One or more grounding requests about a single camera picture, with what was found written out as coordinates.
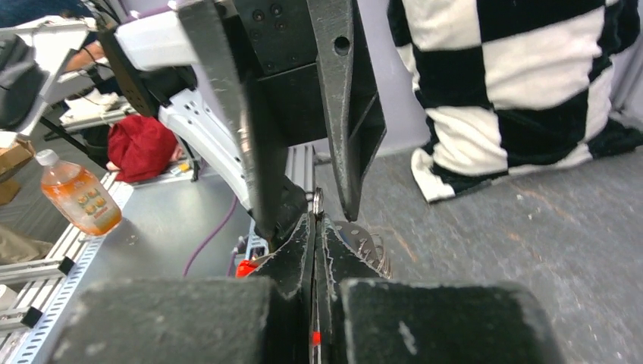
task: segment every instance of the metal table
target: metal table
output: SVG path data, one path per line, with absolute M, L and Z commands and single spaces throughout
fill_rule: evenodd
M 85 237 L 71 226 L 49 254 L 68 256 L 77 266 L 67 278 L 34 281 L 14 307 L 44 313 L 34 329 L 0 338 L 0 362 L 45 362 L 80 293 L 91 284 L 115 279 L 180 277 L 196 246 L 226 214 L 232 191 L 218 175 L 204 172 L 164 176 L 130 186 L 108 174 L 103 184 L 123 209 L 124 220 L 107 237 Z M 199 254 L 190 277 L 225 275 L 237 238 L 248 233 L 249 216 L 237 209 L 227 225 Z

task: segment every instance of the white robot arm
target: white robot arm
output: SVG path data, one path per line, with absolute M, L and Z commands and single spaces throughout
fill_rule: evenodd
M 115 36 L 131 64 L 140 71 L 199 63 L 174 11 L 121 25 Z M 170 101 L 158 111 L 160 122 L 194 148 L 224 178 L 241 205 L 250 210 L 243 167 L 230 129 L 197 89 L 185 89 Z

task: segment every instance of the metal gear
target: metal gear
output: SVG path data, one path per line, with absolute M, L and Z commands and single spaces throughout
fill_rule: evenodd
M 335 221 L 335 227 L 350 249 L 364 259 L 374 270 L 386 278 L 391 277 L 391 264 L 386 255 L 382 239 L 374 237 L 358 224 L 347 221 Z

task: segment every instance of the bottle cap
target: bottle cap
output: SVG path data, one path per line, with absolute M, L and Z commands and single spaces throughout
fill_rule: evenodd
M 58 162 L 58 154 L 51 149 L 45 149 L 36 154 L 36 160 L 42 166 L 55 165 Z

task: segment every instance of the metal bracket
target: metal bracket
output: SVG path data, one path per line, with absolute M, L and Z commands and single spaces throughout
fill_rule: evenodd
M 9 309 L 0 312 L 0 335 L 33 328 L 42 317 L 42 312 L 33 307 Z
M 16 284 L 35 279 L 59 278 L 68 275 L 74 267 L 74 261 L 68 257 L 62 259 L 43 259 L 0 266 L 0 284 Z

